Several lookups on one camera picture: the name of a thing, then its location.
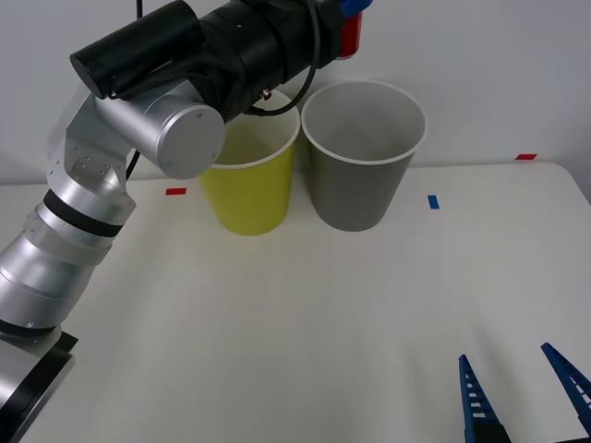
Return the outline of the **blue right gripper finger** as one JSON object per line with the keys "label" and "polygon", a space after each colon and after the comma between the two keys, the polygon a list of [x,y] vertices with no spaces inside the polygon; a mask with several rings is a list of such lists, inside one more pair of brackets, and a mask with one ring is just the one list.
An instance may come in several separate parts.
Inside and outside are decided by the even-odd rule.
{"label": "blue right gripper finger", "polygon": [[459,357],[459,375],[466,443],[510,443],[466,355]]}
{"label": "blue right gripper finger", "polygon": [[542,344],[541,349],[569,397],[581,425],[590,434],[590,380],[549,342]]}

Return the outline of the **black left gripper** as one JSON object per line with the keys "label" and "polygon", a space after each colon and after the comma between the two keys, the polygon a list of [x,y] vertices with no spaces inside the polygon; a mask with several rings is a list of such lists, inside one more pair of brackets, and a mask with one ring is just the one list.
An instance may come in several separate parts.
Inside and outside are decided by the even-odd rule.
{"label": "black left gripper", "polygon": [[[312,2],[320,24],[319,68],[340,56],[344,16],[355,16],[370,5],[371,0]],[[277,7],[275,24],[282,42],[284,84],[311,65],[314,34],[305,1],[278,1]]]}

